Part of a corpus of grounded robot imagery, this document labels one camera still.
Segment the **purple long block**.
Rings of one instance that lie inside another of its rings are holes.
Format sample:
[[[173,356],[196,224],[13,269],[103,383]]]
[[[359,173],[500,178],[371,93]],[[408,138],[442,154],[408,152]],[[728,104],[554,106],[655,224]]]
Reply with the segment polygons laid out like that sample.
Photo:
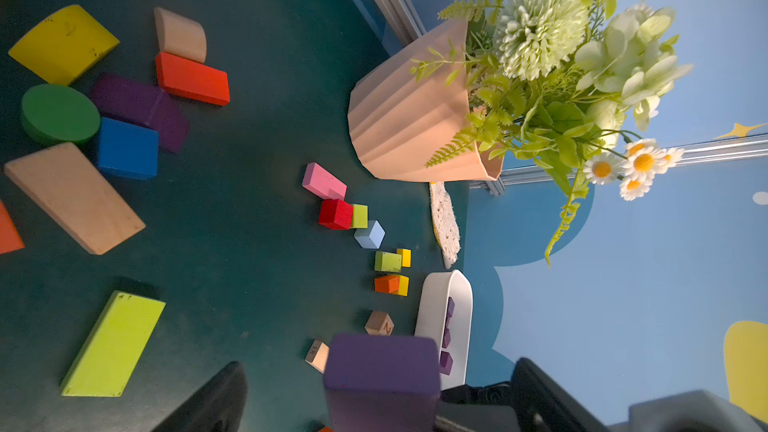
[[[337,334],[323,385],[335,431],[431,431],[441,394],[436,343]]]

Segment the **white storage bin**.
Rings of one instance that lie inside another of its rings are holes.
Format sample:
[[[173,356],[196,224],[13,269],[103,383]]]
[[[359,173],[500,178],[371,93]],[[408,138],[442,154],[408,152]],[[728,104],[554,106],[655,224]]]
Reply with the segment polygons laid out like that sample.
[[[446,317],[448,297],[455,301],[452,317]],[[473,291],[468,279],[459,270],[434,272],[424,280],[415,326],[415,336],[431,338],[437,344],[437,361],[443,350],[443,331],[448,328],[451,343],[448,351],[453,358],[449,376],[440,373],[441,389],[451,389],[466,383],[469,345],[473,316]]]

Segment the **purple cube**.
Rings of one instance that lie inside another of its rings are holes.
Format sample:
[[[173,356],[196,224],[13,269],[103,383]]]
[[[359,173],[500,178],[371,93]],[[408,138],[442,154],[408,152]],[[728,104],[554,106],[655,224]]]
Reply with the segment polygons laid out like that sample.
[[[453,363],[454,361],[451,354],[446,350],[442,350],[439,355],[440,373],[449,376],[452,372]]]
[[[450,343],[451,343],[451,333],[448,328],[445,328],[442,335],[441,348],[443,350],[447,350],[450,346]]]

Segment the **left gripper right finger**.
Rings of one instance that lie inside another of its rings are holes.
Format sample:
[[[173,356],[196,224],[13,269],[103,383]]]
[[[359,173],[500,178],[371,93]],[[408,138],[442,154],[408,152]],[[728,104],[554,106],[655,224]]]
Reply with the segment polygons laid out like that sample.
[[[520,358],[510,380],[511,407],[521,431],[609,429],[528,358]]]

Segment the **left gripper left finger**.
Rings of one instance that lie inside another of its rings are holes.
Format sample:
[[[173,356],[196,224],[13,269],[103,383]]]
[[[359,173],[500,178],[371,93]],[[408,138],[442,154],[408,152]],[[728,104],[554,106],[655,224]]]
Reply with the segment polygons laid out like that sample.
[[[248,382],[242,363],[230,362],[153,431],[237,431],[247,395]]]

